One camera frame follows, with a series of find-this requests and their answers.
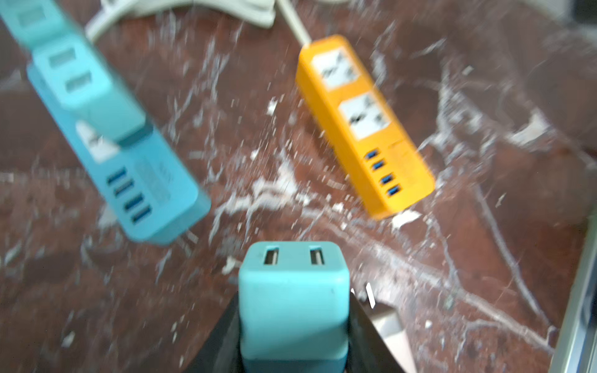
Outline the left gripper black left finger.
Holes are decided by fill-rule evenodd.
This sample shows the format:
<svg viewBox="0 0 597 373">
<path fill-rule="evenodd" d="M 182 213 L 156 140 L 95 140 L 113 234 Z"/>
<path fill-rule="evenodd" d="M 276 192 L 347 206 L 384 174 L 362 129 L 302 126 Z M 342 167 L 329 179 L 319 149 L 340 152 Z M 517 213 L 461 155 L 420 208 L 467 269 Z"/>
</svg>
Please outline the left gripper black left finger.
<svg viewBox="0 0 597 373">
<path fill-rule="evenodd" d="M 235 294 L 184 373 L 240 373 L 239 296 Z"/>
</svg>

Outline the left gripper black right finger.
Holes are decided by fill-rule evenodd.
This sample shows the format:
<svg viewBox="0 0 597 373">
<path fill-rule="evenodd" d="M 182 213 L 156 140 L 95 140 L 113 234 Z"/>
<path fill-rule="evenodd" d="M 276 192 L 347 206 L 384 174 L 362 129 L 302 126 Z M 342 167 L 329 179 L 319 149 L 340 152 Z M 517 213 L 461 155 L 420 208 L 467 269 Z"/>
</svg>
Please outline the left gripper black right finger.
<svg viewBox="0 0 597 373">
<path fill-rule="evenodd" d="M 365 302 L 350 297 L 348 372 L 405 373 L 365 313 Z"/>
</svg>

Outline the teal plug cube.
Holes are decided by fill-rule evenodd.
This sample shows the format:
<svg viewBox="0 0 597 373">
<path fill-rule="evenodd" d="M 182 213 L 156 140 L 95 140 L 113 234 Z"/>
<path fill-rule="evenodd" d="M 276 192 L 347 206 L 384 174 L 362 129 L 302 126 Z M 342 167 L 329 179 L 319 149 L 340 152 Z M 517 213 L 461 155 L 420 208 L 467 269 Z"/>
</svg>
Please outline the teal plug cube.
<svg viewBox="0 0 597 373">
<path fill-rule="evenodd" d="M 129 146 L 154 131 L 146 110 L 84 35 L 35 47 L 32 62 L 60 106 L 104 138 Z"/>
<path fill-rule="evenodd" d="M 350 272 L 333 242 L 256 242 L 239 270 L 247 372 L 342 372 Z"/>
<path fill-rule="evenodd" d="M 1 1 L 1 18 L 17 43 L 28 50 L 79 31 L 52 0 Z"/>
</svg>

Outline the blue power strip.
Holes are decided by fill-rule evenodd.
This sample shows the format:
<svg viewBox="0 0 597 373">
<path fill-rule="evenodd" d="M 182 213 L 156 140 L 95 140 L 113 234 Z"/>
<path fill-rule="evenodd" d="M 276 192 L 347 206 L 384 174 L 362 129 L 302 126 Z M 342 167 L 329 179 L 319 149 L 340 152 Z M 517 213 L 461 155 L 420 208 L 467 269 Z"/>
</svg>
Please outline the blue power strip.
<svg viewBox="0 0 597 373">
<path fill-rule="evenodd" d="M 211 200 L 160 131 L 128 147 L 103 140 L 61 108 L 41 74 L 26 68 L 32 86 L 90 179 L 134 242 L 165 246 L 203 219 Z"/>
</svg>

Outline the orange power strip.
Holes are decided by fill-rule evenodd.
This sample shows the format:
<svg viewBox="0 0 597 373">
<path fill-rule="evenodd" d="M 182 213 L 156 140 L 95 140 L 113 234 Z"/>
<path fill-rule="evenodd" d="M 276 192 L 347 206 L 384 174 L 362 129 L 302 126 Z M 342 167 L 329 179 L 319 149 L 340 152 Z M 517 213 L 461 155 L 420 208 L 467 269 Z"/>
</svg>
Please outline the orange power strip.
<svg viewBox="0 0 597 373">
<path fill-rule="evenodd" d="M 304 46 L 296 83 L 365 210 L 381 220 L 420 202 L 435 178 L 348 40 Z"/>
</svg>

